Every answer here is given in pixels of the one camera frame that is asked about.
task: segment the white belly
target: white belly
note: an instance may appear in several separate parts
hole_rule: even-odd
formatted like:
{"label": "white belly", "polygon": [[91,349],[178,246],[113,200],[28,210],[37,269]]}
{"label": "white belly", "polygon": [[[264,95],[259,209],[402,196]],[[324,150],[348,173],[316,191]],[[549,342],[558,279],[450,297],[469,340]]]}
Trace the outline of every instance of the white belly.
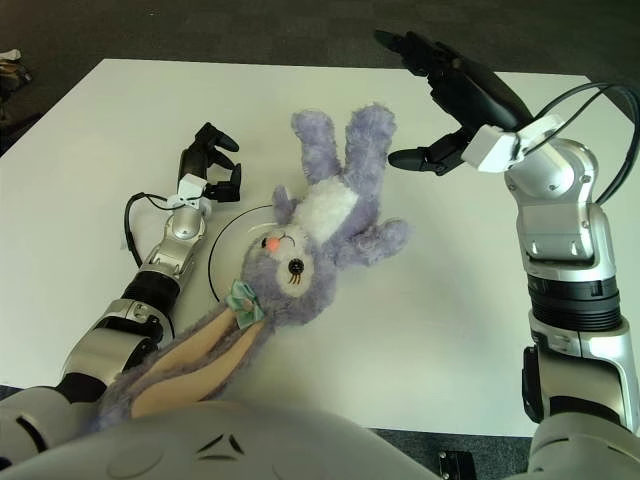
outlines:
{"label": "white belly", "polygon": [[322,245],[342,225],[357,201],[358,195],[339,178],[328,178],[311,186],[307,197],[296,208],[293,222]]}

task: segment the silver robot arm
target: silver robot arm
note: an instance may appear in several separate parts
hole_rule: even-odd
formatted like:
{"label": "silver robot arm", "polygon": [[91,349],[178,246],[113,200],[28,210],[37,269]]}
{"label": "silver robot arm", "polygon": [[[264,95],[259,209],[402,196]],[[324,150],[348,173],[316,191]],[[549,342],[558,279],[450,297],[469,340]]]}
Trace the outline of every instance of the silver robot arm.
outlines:
{"label": "silver robot arm", "polygon": [[[399,53],[411,73],[427,77],[433,100],[462,127],[430,147],[394,152],[389,162],[437,175],[462,162],[505,172],[518,204],[535,342],[524,352],[522,393],[529,417],[542,422],[529,472],[539,475],[534,478],[640,478],[638,380],[609,225],[591,199],[594,156],[554,138],[562,121],[533,117],[487,67],[413,32],[378,31],[376,38]],[[626,93],[637,142],[640,100]],[[625,175],[635,153],[632,147]]]}
{"label": "silver robot arm", "polygon": [[[216,146],[238,150],[233,140],[207,123],[183,151],[178,191],[167,200],[168,208],[175,211],[165,223],[162,241],[140,262],[122,296],[111,302],[78,341],[64,365],[60,384],[29,388],[0,402],[0,469],[90,431],[97,402],[116,375],[171,340],[169,315],[205,235],[210,202],[240,198],[241,167]],[[206,171],[213,163],[231,169],[231,179],[209,184]],[[132,200],[144,196],[134,195]],[[129,247],[139,258],[128,233]]]}

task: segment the plush toy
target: plush toy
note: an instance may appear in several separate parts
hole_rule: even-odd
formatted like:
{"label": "plush toy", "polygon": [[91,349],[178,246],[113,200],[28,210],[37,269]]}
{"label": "plush toy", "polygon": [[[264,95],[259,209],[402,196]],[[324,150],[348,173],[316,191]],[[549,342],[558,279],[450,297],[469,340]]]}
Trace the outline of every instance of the plush toy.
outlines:
{"label": "plush toy", "polygon": [[340,269],[372,265],[406,244],[405,221],[377,224],[393,114],[380,105],[353,114],[344,168],[327,115],[295,114],[292,127],[302,142],[306,198],[275,189],[278,227],[250,247],[242,281],[214,312],[109,387],[101,426],[218,396],[274,327],[307,323],[333,301]]}

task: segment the dark carpet floor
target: dark carpet floor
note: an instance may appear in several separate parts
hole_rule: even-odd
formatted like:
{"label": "dark carpet floor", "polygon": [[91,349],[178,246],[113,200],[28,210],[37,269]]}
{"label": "dark carpet floor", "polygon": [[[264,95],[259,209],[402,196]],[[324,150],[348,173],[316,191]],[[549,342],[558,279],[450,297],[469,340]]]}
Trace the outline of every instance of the dark carpet floor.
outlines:
{"label": "dark carpet floor", "polygon": [[[428,34],[499,71],[640,87],[639,22],[637,0],[0,0],[0,51],[19,48],[34,77],[5,107],[16,120],[46,112],[105,57],[399,67],[375,28]],[[523,471],[530,442],[377,433],[436,470],[440,450],[470,451],[479,479]]]}

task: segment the white table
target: white table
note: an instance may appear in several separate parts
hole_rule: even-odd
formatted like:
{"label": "white table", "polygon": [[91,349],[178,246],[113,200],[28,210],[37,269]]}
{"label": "white table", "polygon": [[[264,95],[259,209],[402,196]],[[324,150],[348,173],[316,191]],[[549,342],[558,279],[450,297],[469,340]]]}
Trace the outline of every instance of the white table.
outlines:
{"label": "white table", "polygon": [[[502,77],[534,111],[585,81]],[[403,70],[101,62],[0,159],[0,382],[56,384],[74,343],[136,271],[122,248],[126,199],[140,190],[172,193],[180,151],[205,121],[239,142],[233,159],[243,164],[243,197],[218,206],[210,220],[212,235],[176,307],[178,329],[214,304],[206,281],[213,234],[269,203],[278,182],[304,193],[291,113],[329,113],[343,148],[350,112],[371,101],[396,113],[393,149],[456,129],[425,83]],[[601,161],[598,191],[619,167],[630,133],[605,99],[568,129]],[[606,205],[632,322],[640,319],[638,175]],[[213,170],[210,180],[224,176]],[[389,168],[382,217],[392,216],[415,227],[406,250],[369,271],[346,271],[334,304],[303,328],[279,331],[228,396],[306,404],[369,427],[530,435],[535,426],[520,398],[529,299],[516,207],[502,176],[467,166],[443,178]],[[165,218],[138,207],[143,255]],[[638,328],[634,345],[640,358]]]}

